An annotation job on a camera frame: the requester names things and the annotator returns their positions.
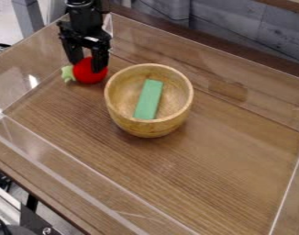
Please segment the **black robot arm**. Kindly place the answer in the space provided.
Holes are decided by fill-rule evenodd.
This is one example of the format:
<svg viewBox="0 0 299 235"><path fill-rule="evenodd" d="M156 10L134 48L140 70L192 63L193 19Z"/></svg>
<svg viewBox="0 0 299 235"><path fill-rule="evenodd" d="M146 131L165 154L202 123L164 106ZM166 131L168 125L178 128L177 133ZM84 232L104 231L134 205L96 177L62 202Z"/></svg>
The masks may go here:
<svg viewBox="0 0 299 235"><path fill-rule="evenodd" d="M90 51L90 69L98 73L109 62L110 34L102 29L101 0L66 0L69 21L58 20L58 39L64 47L68 61L72 64L84 58L82 48Z"/></svg>

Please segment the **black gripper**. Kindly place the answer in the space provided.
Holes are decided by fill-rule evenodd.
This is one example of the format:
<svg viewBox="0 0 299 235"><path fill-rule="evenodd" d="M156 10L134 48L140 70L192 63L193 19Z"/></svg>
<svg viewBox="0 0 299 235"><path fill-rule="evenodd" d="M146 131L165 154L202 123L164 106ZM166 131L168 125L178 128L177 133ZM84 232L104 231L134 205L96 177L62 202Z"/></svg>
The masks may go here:
<svg viewBox="0 0 299 235"><path fill-rule="evenodd" d="M68 61L76 64L82 59L82 47L90 49L92 71L98 73L108 66L112 40L110 34L102 29L102 21L60 20L56 26Z"/></svg>

